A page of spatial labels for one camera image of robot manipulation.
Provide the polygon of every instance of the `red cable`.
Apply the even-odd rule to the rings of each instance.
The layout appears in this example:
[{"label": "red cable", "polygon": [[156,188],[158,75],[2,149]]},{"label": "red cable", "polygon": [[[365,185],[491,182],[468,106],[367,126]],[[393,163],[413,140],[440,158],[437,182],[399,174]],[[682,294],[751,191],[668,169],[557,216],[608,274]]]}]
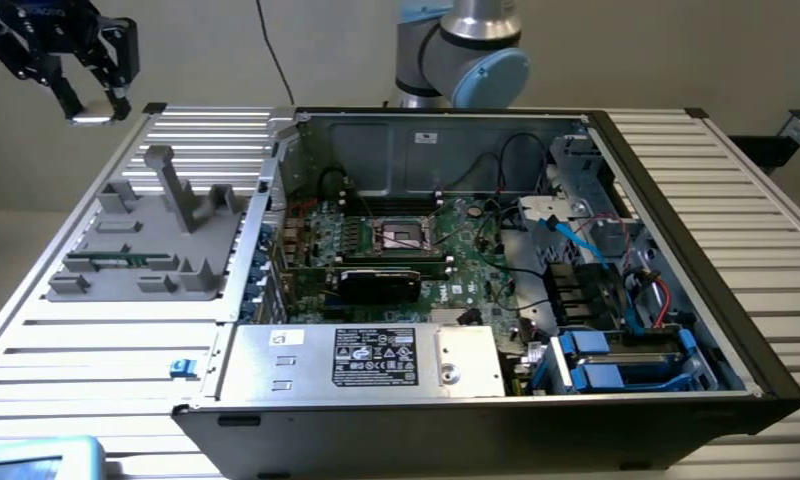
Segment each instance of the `red cable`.
[{"label": "red cable", "polygon": [[664,305],[662,306],[662,311],[658,314],[658,320],[655,320],[655,328],[660,328],[664,326],[664,317],[667,316],[667,311],[670,310],[672,297],[670,295],[670,287],[667,287],[667,284],[660,277],[655,277],[655,283],[659,287],[662,287],[662,291],[664,292]]}]

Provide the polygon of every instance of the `metal slatted table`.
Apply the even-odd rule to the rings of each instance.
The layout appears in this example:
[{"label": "metal slatted table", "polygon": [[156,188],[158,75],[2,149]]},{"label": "metal slatted table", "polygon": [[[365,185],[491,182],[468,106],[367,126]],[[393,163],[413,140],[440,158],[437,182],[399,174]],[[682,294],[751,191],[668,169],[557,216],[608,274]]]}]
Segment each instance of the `metal slatted table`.
[{"label": "metal slatted table", "polygon": [[[682,110],[609,113],[800,383],[799,209],[708,119]],[[174,358],[215,362],[231,323],[220,323],[227,319],[209,303],[89,310],[41,295],[53,260],[94,218],[101,183],[122,176],[140,192],[160,189],[141,163],[148,145],[173,144],[178,174],[196,190],[224,182],[248,194],[271,155],[272,122],[288,119],[260,108],[170,107],[137,125],[0,313],[0,442],[90,434],[113,478],[220,478],[168,416],[174,403],[212,385],[213,374],[173,380],[168,365]],[[666,472],[556,478],[800,479],[800,411],[755,437],[719,439]]]}]

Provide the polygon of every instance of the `sticker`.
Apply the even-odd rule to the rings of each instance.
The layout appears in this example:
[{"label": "sticker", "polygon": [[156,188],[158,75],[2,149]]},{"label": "sticker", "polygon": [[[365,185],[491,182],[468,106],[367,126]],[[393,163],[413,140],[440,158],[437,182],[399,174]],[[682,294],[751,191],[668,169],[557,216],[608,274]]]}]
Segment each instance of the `sticker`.
[{"label": "sticker", "polygon": [[416,349],[413,328],[339,328],[332,383],[339,387],[416,386]]},{"label": "sticker", "polygon": [[415,134],[415,143],[425,143],[429,145],[435,145],[439,143],[439,134],[437,133],[416,133]]},{"label": "sticker", "polygon": [[273,330],[269,332],[269,346],[301,345],[305,343],[305,330]]}]

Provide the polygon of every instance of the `green circuit board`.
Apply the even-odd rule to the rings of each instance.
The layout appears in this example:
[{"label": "green circuit board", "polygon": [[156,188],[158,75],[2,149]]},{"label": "green circuit board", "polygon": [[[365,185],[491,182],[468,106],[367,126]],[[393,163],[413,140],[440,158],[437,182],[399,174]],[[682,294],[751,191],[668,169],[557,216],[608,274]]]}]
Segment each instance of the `green circuit board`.
[{"label": "green circuit board", "polygon": [[[291,243],[299,245],[287,248],[288,266],[287,286],[288,312],[291,323],[445,323],[456,324],[456,317],[468,309],[480,310],[483,324],[492,327],[496,343],[501,350],[516,346],[509,340],[511,331],[519,325],[515,308],[516,300],[511,295],[500,298],[499,306],[493,294],[509,282],[509,274],[487,265],[475,247],[475,236],[485,215],[471,218],[467,208],[483,207],[483,202],[471,198],[453,199],[427,217],[345,217],[327,203],[315,206],[293,223],[291,228],[304,232],[289,233]],[[377,252],[392,259],[392,269],[408,269],[423,272],[421,294],[417,302],[401,305],[345,305],[332,291],[331,279],[339,271],[363,268],[387,268],[385,257],[375,253],[375,225],[424,224],[428,233],[429,250],[421,254],[417,250]],[[487,222],[481,237],[492,239],[495,222]],[[337,262],[336,254],[344,252],[347,258],[357,258],[360,263],[345,265]],[[452,257],[445,264],[444,257]],[[408,261],[393,260],[408,257]],[[487,259],[504,265],[503,255],[488,254]]]}]

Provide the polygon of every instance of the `screw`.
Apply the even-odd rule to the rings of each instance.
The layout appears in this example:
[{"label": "screw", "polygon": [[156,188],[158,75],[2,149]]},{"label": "screw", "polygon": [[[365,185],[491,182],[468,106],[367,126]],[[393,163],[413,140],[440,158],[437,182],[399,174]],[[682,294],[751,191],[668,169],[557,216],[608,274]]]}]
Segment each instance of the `screw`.
[{"label": "screw", "polygon": [[572,204],[572,211],[579,215],[587,213],[587,205],[584,204],[584,202],[575,202]]}]

